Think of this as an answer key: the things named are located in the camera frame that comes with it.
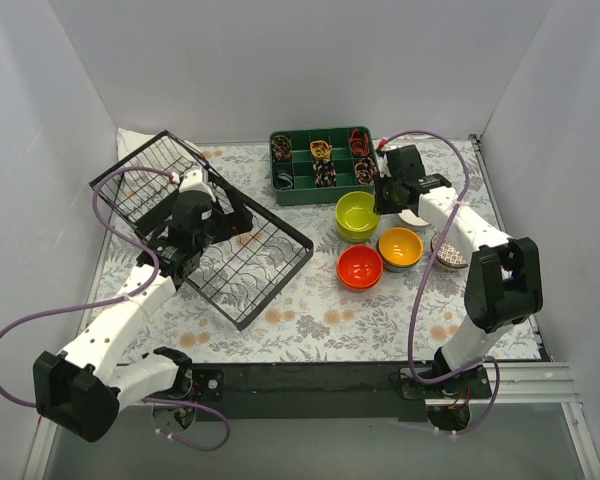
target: red bowl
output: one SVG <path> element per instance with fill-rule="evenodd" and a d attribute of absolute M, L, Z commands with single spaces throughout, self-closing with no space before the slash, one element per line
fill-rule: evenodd
<path fill-rule="evenodd" d="M 338 259 L 338 278 L 354 290 L 373 287 L 382 276 L 382 257 L 367 245 L 346 249 Z"/>

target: orange bowl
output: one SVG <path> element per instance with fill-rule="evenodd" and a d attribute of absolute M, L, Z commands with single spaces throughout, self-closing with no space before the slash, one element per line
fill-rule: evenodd
<path fill-rule="evenodd" d="M 367 245 L 346 249 L 338 259 L 338 278 L 352 290 L 367 290 L 382 277 L 382 257 Z"/>
<path fill-rule="evenodd" d="M 394 227 L 382 234 L 378 240 L 378 251 L 388 264 L 405 268 L 418 263 L 424 246 L 417 233 L 407 228 Z"/>

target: green sorting tray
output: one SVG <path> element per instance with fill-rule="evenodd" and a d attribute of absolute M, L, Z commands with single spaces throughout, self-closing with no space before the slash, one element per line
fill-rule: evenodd
<path fill-rule="evenodd" d="M 355 129 L 366 132 L 373 138 L 367 127 L 340 127 L 316 130 L 287 130 L 273 132 L 269 137 L 269 162 L 271 163 L 271 184 L 276 194 L 278 205 L 313 205 L 318 203 L 337 203 L 345 193 L 363 191 L 373 194 L 373 185 L 359 185 L 353 172 L 356 157 L 351 153 L 349 138 Z M 286 135 L 291 140 L 291 161 L 274 163 L 271 142 L 276 135 Z M 331 159 L 336 168 L 335 187 L 316 187 L 313 174 L 309 144 L 316 140 L 324 140 L 333 148 Z M 378 160 L 371 144 L 369 156 L 376 166 Z M 280 190 L 276 173 L 286 171 L 293 175 L 293 189 Z"/>

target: yellow bowl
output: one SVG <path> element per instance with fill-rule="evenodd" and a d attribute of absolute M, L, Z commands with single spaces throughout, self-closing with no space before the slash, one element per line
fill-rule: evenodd
<path fill-rule="evenodd" d="M 343 195 L 336 205 L 338 226 L 348 233 L 361 233 L 378 226 L 380 216 L 373 211 L 375 200 L 367 192 L 351 192 Z"/>
<path fill-rule="evenodd" d="M 383 260 L 396 267 L 410 267 L 422 257 L 424 246 L 420 237 L 402 227 L 390 228 L 378 240 Z"/>
<path fill-rule="evenodd" d="M 371 230 L 366 230 L 364 232 L 350 232 L 347 229 L 345 229 L 342 225 L 340 225 L 340 222 L 338 222 L 338 233 L 340 233 L 340 236 L 343 239 L 351 243 L 362 243 L 365 240 L 369 239 L 375 231 L 376 227 L 373 227 Z"/>

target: green bowl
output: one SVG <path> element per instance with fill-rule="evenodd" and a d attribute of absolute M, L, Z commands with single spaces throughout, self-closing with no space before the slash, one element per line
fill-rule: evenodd
<path fill-rule="evenodd" d="M 366 230 L 364 232 L 350 232 L 338 222 L 338 233 L 340 233 L 340 236 L 343 239 L 350 243 L 362 243 L 365 240 L 369 239 L 375 231 L 376 227 L 373 227 L 371 230 Z"/>
<path fill-rule="evenodd" d="M 343 195 L 336 205 L 338 227 L 347 234 L 375 231 L 380 215 L 374 213 L 375 200 L 367 192 L 351 192 Z"/>

